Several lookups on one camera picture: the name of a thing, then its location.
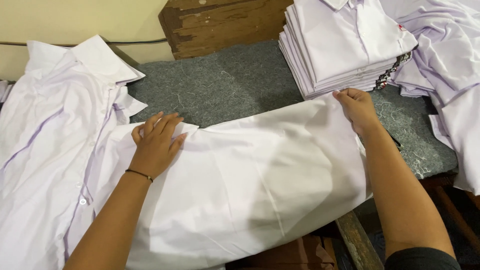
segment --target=gray felt surface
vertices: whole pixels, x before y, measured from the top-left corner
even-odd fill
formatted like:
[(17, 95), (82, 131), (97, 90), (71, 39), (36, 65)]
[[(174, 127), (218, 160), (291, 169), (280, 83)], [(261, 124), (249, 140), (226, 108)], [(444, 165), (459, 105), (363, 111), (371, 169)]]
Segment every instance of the gray felt surface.
[[(129, 93), (148, 108), (133, 122), (162, 110), (208, 127), (303, 101), (277, 41), (136, 68), (147, 77), (129, 85)], [(402, 155), (418, 178), (457, 166), (454, 151), (432, 135), (423, 99), (402, 97), (393, 86), (370, 93), (380, 121), (404, 145)]]

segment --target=black string bracelet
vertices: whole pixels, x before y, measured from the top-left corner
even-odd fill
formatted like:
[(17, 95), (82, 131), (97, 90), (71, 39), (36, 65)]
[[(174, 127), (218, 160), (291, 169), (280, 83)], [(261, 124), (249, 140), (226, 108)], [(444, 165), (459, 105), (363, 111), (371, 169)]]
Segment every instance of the black string bracelet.
[(148, 180), (152, 181), (152, 183), (153, 183), (153, 179), (152, 179), (150, 176), (148, 176), (148, 175), (146, 175), (146, 174), (143, 174), (143, 173), (141, 173), (141, 172), (137, 172), (137, 171), (130, 170), (130, 169), (125, 170), (125, 172), (134, 172), (134, 173), (137, 173), (137, 174), (139, 174), (139, 175), (141, 175), (141, 176), (145, 176)]

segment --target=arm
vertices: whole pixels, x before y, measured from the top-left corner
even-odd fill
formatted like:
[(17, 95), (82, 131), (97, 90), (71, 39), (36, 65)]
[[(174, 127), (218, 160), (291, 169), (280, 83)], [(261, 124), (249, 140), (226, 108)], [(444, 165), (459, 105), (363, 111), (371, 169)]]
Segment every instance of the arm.
[(411, 247), (436, 248), (455, 257), (437, 208), (382, 127), (370, 95), (348, 88), (334, 96), (365, 143), (386, 257)]
[[(180, 135), (170, 145), (175, 127), (183, 118), (159, 113), (135, 127), (132, 137), (137, 144), (129, 169), (155, 179), (172, 162), (185, 139)], [(152, 182), (146, 177), (126, 172), (108, 198), (97, 218), (67, 260), (64, 270), (123, 270), (127, 263), (135, 227)]]

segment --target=shirt sleeve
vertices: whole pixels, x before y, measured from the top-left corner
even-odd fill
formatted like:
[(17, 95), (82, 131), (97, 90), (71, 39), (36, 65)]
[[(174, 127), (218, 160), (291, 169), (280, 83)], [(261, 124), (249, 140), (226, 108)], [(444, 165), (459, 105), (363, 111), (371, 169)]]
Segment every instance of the shirt sleeve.
[(461, 270), (447, 253), (429, 247), (400, 250), (388, 257), (385, 270)]

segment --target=black cable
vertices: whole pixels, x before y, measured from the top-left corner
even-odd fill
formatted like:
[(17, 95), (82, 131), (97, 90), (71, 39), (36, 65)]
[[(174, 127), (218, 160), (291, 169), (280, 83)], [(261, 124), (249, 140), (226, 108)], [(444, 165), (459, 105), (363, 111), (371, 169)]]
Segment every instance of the black cable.
[[(155, 39), (155, 40), (147, 40), (147, 41), (105, 41), (108, 45), (127, 45), (127, 44), (152, 44), (152, 43), (163, 43), (167, 42), (166, 38), (162, 39)], [(0, 41), (0, 45), (11, 45), (11, 46), (27, 46), (26, 43), (22, 42), (5, 42)], [(55, 46), (62, 46), (62, 47), (75, 47), (78, 44), (52, 44)]]

